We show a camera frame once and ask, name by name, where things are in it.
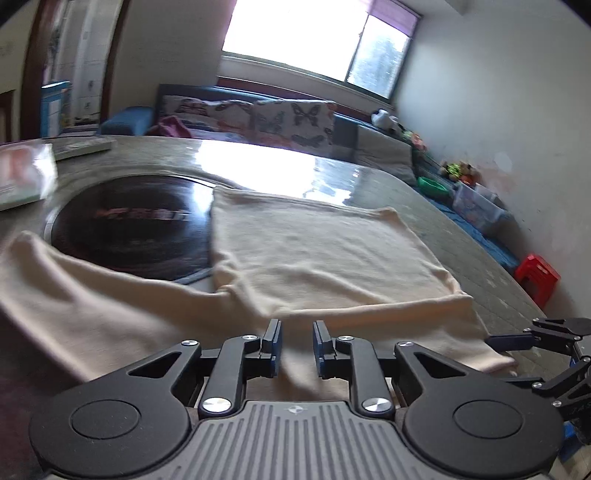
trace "beige cloth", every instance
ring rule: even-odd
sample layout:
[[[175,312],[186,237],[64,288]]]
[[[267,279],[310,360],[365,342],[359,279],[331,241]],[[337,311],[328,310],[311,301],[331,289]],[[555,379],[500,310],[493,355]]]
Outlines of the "beige cloth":
[[[0,306],[43,351],[90,380],[185,338],[205,348],[270,318],[284,326],[282,376],[250,397],[344,395],[316,377],[311,323],[392,351],[409,339],[492,371],[513,363],[483,341],[472,298],[390,208],[363,210],[218,187],[216,293],[116,273],[63,255],[30,232],[2,254]]]

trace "round black turntable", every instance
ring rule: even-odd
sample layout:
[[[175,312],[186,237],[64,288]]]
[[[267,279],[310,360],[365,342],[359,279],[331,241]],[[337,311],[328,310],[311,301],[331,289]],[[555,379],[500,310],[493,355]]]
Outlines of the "round black turntable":
[[[212,187],[136,175],[84,189],[57,211],[45,240],[62,253],[143,278],[192,283],[209,273]]]

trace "purple curtain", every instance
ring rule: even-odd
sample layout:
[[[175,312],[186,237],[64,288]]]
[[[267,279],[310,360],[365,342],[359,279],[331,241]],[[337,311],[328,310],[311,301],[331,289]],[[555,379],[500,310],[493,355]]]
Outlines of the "purple curtain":
[[[369,14],[411,37],[418,15],[394,0],[375,0]]]

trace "marble tabletop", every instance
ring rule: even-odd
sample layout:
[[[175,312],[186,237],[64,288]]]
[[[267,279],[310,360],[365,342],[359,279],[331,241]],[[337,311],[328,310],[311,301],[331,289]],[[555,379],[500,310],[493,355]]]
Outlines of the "marble tabletop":
[[[393,207],[474,298],[491,333],[516,333],[543,316],[513,278],[468,234],[402,181],[372,168],[287,150],[212,140],[112,137],[110,151],[59,161],[56,191],[46,200],[0,212],[0,241],[28,229],[43,235],[48,217],[87,186],[134,174],[198,178],[260,192],[305,197],[373,209]],[[55,147],[80,137],[51,140]],[[0,452],[2,478],[33,478],[38,465],[28,446],[30,412],[75,380],[42,356],[8,322],[0,322],[0,408],[9,415],[7,448]],[[514,353],[520,374],[556,375],[567,358],[532,349]]]

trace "blue sofa armrest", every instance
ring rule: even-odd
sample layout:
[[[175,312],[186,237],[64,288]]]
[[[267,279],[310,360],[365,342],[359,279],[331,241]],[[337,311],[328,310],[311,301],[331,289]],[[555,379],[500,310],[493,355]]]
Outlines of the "blue sofa armrest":
[[[149,106],[130,106],[103,122],[98,135],[144,135],[154,121],[154,109]]]

